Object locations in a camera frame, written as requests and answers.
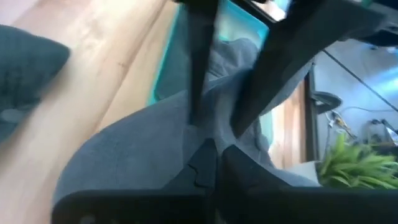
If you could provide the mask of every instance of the potted plant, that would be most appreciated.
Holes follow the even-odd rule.
[[[350,146],[344,135],[338,136],[336,144],[320,162],[310,162],[311,168],[303,173],[301,164],[291,169],[309,179],[316,179],[324,187],[353,189],[398,189],[398,163],[394,156],[381,156],[367,145]]]

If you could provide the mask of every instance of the desk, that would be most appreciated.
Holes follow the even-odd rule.
[[[0,2],[0,23],[72,51],[41,104],[0,148],[0,223],[49,223],[55,184],[73,153],[145,107],[176,10],[166,0]],[[285,111],[278,128],[289,130],[277,140],[285,149],[294,136],[287,120],[300,122],[302,113],[300,96],[290,102],[278,109]],[[289,111],[298,115],[288,119]]]

